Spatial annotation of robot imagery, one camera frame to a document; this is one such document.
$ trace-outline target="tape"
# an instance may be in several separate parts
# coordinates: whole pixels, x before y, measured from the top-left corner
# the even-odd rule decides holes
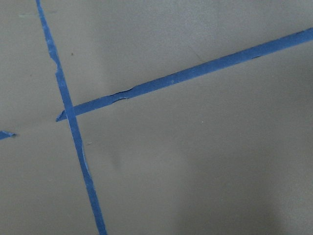
[[[13,137],[15,136],[15,133],[7,132],[7,131],[0,131],[0,140],[8,138],[8,137]]]
[[[69,91],[67,88],[67,83],[65,81],[64,73],[63,73],[62,66],[61,66],[61,61],[58,56],[57,48],[53,42],[53,38],[50,33],[49,26],[46,22],[44,11],[40,4],[40,0],[36,0],[36,4],[37,4],[40,21],[44,30],[45,40],[46,40],[47,47],[49,50],[49,55],[57,66],[55,76],[58,82],[64,108],[67,114],[68,124],[71,130],[72,136],[73,136],[80,167],[84,176],[91,208],[92,208],[94,218],[95,218],[95,222],[96,222],[100,235],[107,235],[101,208],[100,208],[99,201],[98,201],[98,197],[97,197],[94,185],[93,185],[91,174],[88,170],[88,164],[86,162],[86,158],[84,154],[83,141],[82,141],[82,137],[79,131],[77,119],[74,113],[73,104],[72,104]]]
[[[296,46],[301,43],[305,43],[313,40],[313,28],[294,33],[264,44],[260,44],[249,49],[245,49],[236,52],[231,55],[221,57],[216,60],[212,60],[194,67],[191,67],[174,74],[152,80],[133,87],[130,90],[118,92],[116,94],[104,96],[74,107],[76,115],[84,114],[95,109],[113,104],[122,99],[133,98],[142,94],[146,94],[161,88],[172,86],[176,83],[183,82],[195,77],[205,75],[217,70],[221,70],[254,58],[268,55],[279,50],[283,50],[289,47]],[[56,121],[66,119],[66,113],[62,111],[56,118]]]

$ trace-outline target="tape end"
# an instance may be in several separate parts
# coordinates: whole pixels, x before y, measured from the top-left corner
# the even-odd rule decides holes
[[[16,133],[8,132],[8,131],[0,131],[0,140],[8,138],[8,137],[15,137],[17,136]]]
[[[60,114],[57,116],[57,118],[55,119],[56,122],[62,121],[66,119],[66,113],[65,110],[63,110],[62,112],[60,112]]]

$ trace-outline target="gray surface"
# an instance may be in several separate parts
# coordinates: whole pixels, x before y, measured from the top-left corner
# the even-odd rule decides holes
[[[0,8],[0,234],[97,234],[35,1]],[[312,27],[311,1],[43,1],[74,104]],[[110,235],[311,235],[312,49],[78,117]]]

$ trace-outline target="blue painter's tape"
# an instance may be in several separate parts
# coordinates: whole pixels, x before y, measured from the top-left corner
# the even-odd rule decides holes
[[[63,74],[63,70],[62,70],[61,62],[60,62],[60,59],[58,56],[57,48],[53,42],[53,38],[52,38],[52,35],[50,33],[50,29],[49,29],[48,24],[45,20],[45,15],[44,15],[44,11],[41,7],[40,0],[36,0],[36,3],[37,3],[37,9],[38,9],[40,21],[41,21],[41,24],[42,24],[42,27],[44,30],[45,40],[47,43],[50,57],[55,62],[56,66],[57,66],[55,76],[56,76],[58,86],[60,89],[64,108],[65,108],[65,111],[67,113],[69,127],[71,130],[72,136],[73,136],[75,148],[77,151],[81,170],[82,170],[82,173],[84,176],[84,180],[85,180],[91,208],[92,208],[94,218],[96,221],[96,225],[97,225],[97,228],[98,228],[100,235],[107,235],[103,216],[102,216],[102,212],[101,212],[101,208],[100,208],[99,201],[98,201],[98,197],[97,197],[96,191],[94,189],[91,174],[88,170],[88,164],[86,162],[86,158],[85,158],[85,154],[84,154],[82,137],[81,137],[78,123],[77,123],[77,119],[76,119],[76,116],[74,113],[73,104],[72,104],[71,98],[69,96],[69,91],[67,88],[67,83],[65,81],[64,74]]]
[[[15,136],[15,133],[7,132],[7,131],[0,131],[0,140],[8,138],[8,137],[13,137]]]
[[[174,85],[179,82],[183,82],[183,81],[195,78],[195,77],[199,77],[201,75],[204,75],[210,72],[221,70],[221,69],[224,69],[224,68],[227,68],[227,67],[260,57],[260,56],[271,54],[279,50],[293,47],[298,44],[305,43],[311,40],[313,40],[313,28],[309,28],[307,30],[294,33],[286,37],[282,37],[282,38],[279,38],[279,39],[276,39],[276,40],[273,40],[264,44],[260,44],[255,47],[251,47],[249,49],[245,49],[245,50],[236,52],[234,54],[227,55],[219,59],[212,60],[212,61],[200,64],[200,65],[194,66],[192,68],[189,68],[180,72],[176,72],[174,74],[171,74],[162,78],[158,78],[150,82],[137,85],[127,91],[104,96],[104,97],[77,105],[74,107],[74,111],[76,115],[87,113],[92,110],[108,106],[122,99],[129,99],[129,98],[136,97],[145,93],[149,93],[149,92],[152,92],[152,91],[164,88],[164,87]],[[62,111],[56,118],[56,121],[61,121],[66,118],[67,116],[66,116],[65,111]]]

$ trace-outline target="blue tape strip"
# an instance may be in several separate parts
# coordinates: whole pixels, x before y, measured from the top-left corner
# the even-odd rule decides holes
[[[15,136],[15,133],[7,132],[7,131],[0,131],[0,140]]]
[[[80,135],[80,131],[78,128],[78,123],[77,123],[77,119],[76,119],[76,116],[74,113],[73,104],[72,104],[71,98],[69,96],[69,91],[68,91],[67,84],[66,84],[66,81],[64,78],[61,62],[60,62],[58,52],[57,52],[57,48],[53,42],[53,38],[52,38],[52,35],[50,33],[50,29],[49,29],[48,24],[45,20],[45,15],[44,15],[44,11],[41,7],[40,0],[36,0],[36,3],[37,3],[38,13],[40,16],[40,21],[41,21],[41,24],[42,24],[42,27],[43,27],[43,30],[45,33],[45,40],[47,43],[50,57],[55,62],[56,66],[57,66],[55,76],[56,76],[58,86],[60,89],[64,108],[65,108],[65,111],[67,113],[69,127],[71,130],[72,136],[73,136],[73,140],[74,140],[75,148],[77,151],[80,167],[81,167],[82,172],[83,172],[83,176],[84,176],[89,200],[91,203],[92,211],[94,214],[94,218],[96,221],[96,225],[97,225],[97,228],[98,228],[100,235],[107,235],[103,216],[102,216],[99,201],[98,201],[98,197],[97,197],[96,191],[94,189],[92,177],[91,177],[91,174],[88,170],[88,165],[87,165],[87,162],[85,159],[82,137]]]
[[[273,40],[255,47],[251,47],[249,49],[245,49],[237,53],[227,55],[219,59],[212,60],[201,65],[197,65],[192,68],[137,85],[132,89],[124,92],[104,96],[89,101],[87,103],[77,105],[74,107],[75,114],[80,115],[83,113],[87,113],[92,110],[113,104],[114,102],[117,102],[121,99],[129,99],[145,93],[149,93],[164,87],[174,85],[179,82],[199,77],[210,72],[221,70],[233,66],[235,64],[239,64],[267,54],[271,54],[276,51],[293,47],[311,40],[313,40],[313,28],[309,28],[307,30],[294,33],[289,36],[279,38],[277,40]],[[62,111],[56,118],[56,121],[61,121],[66,118],[67,118],[66,113]]]

